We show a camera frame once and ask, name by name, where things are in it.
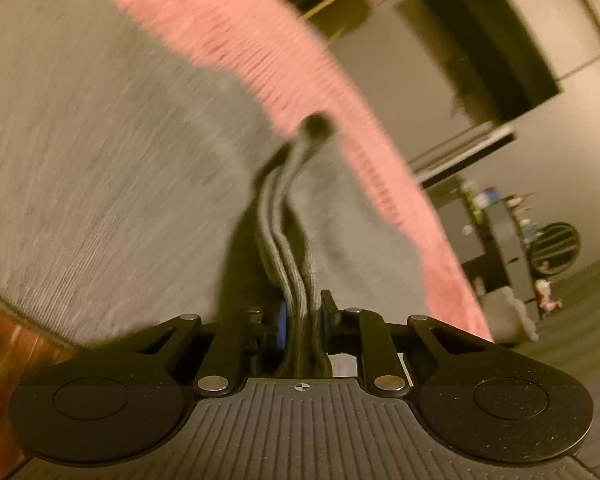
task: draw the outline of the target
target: pink fabric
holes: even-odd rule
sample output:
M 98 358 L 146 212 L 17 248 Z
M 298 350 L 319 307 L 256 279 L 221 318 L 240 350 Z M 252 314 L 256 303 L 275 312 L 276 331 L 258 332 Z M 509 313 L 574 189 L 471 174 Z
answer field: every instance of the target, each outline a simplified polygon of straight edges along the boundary
M 371 202 L 418 247 L 430 314 L 491 338 L 429 201 L 368 105 L 290 5 L 284 0 L 115 1 L 173 50 L 237 73 L 281 136 L 292 136 L 312 112 L 327 112 Z

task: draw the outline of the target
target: brown wooden surface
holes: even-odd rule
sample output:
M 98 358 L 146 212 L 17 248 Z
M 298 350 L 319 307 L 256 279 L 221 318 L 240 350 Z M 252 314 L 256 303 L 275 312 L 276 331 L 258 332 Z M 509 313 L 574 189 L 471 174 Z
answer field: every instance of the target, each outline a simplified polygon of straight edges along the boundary
M 0 479 L 24 458 L 8 417 L 8 402 L 16 384 L 22 378 L 71 356 L 72 351 L 0 313 Z

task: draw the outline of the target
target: gray floor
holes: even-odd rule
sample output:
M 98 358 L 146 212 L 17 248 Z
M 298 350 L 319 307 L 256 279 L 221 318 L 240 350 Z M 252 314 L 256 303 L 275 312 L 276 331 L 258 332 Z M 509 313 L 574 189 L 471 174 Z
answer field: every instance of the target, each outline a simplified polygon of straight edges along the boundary
M 590 390 L 596 414 L 579 458 L 600 475 L 600 262 L 557 283 L 554 296 L 563 298 L 563 311 L 540 322 L 539 342 L 516 350 L 571 374 Z

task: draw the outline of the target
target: gray blanket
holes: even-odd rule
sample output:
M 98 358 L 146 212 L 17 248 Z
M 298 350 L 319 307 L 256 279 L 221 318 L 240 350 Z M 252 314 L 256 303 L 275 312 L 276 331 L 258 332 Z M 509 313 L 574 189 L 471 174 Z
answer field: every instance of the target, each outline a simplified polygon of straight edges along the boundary
M 0 297 L 88 346 L 282 295 L 285 366 L 328 373 L 310 337 L 322 288 L 392 322 L 426 307 L 415 248 L 370 207 L 328 121 L 305 126 L 285 146 L 232 74 L 111 0 L 0 0 Z

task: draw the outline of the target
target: dresser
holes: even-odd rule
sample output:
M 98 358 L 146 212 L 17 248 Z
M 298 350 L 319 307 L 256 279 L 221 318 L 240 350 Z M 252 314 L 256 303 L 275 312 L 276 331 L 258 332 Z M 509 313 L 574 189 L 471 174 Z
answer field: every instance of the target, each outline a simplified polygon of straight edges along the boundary
M 496 202 L 483 209 L 484 220 L 479 223 L 457 177 L 443 180 L 427 193 L 469 282 L 480 278 L 487 293 L 510 286 L 516 298 L 525 303 L 529 318 L 539 320 L 526 247 L 506 203 Z

